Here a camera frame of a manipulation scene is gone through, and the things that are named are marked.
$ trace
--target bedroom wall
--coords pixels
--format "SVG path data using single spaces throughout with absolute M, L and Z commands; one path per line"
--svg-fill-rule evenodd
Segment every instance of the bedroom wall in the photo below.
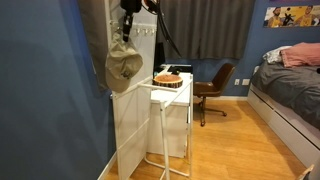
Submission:
M 115 152 L 76 0 L 0 6 L 0 179 L 97 179 Z
M 320 42 L 320 27 L 308 28 L 264 28 L 263 20 L 267 7 L 320 5 L 320 0 L 304 2 L 270 2 L 269 0 L 256 0 L 251 27 L 247 40 L 244 57 L 240 60 L 173 60 L 167 63 L 191 64 L 194 67 L 194 81 L 210 81 L 217 70 L 225 62 L 236 64 L 236 71 L 231 77 L 224 96 L 247 96 L 249 86 L 235 86 L 235 79 L 250 79 L 254 67 L 262 62 L 262 55 L 272 49 L 283 45 L 294 45 L 301 41 Z

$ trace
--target office chair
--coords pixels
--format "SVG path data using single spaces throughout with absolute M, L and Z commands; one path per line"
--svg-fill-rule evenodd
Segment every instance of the office chair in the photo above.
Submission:
M 217 109 L 206 108 L 207 97 L 219 97 L 223 93 L 228 81 L 233 74 L 235 67 L 232 64 L 226 63 L 221 66 L 217 74 L 214 76 L 211 82 L 194 82 L 193 84 L 193 95 L 202 98 L 199 103 L 201 107 L 201 126 L 206 124 L 205 111 L 221 112 L 223 116 L 227 116 L 227 113 Z

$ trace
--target baseboard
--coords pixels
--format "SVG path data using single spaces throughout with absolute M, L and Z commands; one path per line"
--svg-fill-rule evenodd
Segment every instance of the baseboard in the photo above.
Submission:
M 109 173 L 109 171 L 111 170 L 112 166 L 114 165 L 114 163 L 117 160 L 117 152 L 115 152 L 113 154 L 113 156 L 111 157 L 109 163 L 107 164 L 107 166 L 104 168 L 104 170 L 102 171 L 102 173 L 100 174 L 98 180 L 105 180 L 107 174 Z
M 200 99 L 196 96 L 193 96 L 193 100 L 196 100 L 196 99 Z M 220 96 L 220 97 L 207 97 L 207 99 L 210 99 L 210 100 L 227 100 L 227 101 L 247 101 L 248 100 L 248 97 L 243 97 L 243 96 Z

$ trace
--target wooden floor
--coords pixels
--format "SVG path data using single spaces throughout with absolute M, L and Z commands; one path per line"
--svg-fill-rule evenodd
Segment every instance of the wooden floor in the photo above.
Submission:
M 294 180 L 305 170 L 246 101 L 208 100 L 207 107 L 225 110 L 228 116 L 207 111 L 207 123 L 200 127 L 200 108 L 194 102 L 192 177 L 171 173 L 172 180 Z M 162 156 L 147 158 L 164 164 Z M 170 158 L 170 166 L 188 173 L 189 161 Z M 159 179 L 162 172 L 143 160 L 130 179 Z M 106 179 L 118 179 L 116 164 Z

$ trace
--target bed frame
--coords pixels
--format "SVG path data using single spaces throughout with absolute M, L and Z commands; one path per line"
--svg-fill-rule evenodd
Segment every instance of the bed frame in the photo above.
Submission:
M 252 84 L 248 102 L 306 167 L 320 161 L 320 131 L 317 128 Z

